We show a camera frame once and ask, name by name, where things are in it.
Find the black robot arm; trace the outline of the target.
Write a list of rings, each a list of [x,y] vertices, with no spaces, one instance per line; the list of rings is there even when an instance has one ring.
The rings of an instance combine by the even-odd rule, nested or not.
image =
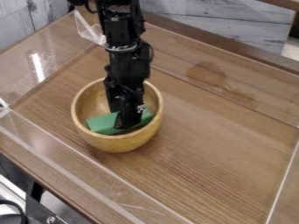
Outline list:
[[[95,0],[95,10],[89,8],[89,0],[67,1],[97,14],[109,57],[104,79],[107,102],[116,113],[115,128],[125,130],[141,122],[144,82],[153,60],[153,49],[141,39],[145,20],[139,0]]]

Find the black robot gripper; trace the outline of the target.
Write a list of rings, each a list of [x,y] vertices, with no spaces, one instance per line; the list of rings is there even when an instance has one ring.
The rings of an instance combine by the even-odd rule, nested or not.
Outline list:
[[[107,43],[108,64],[104,86],[109,111],[116,112],[115,127],[127,130],[141,122],[143,110],[129,98],[144,94],[151,76],[152,46],[143,40]]]

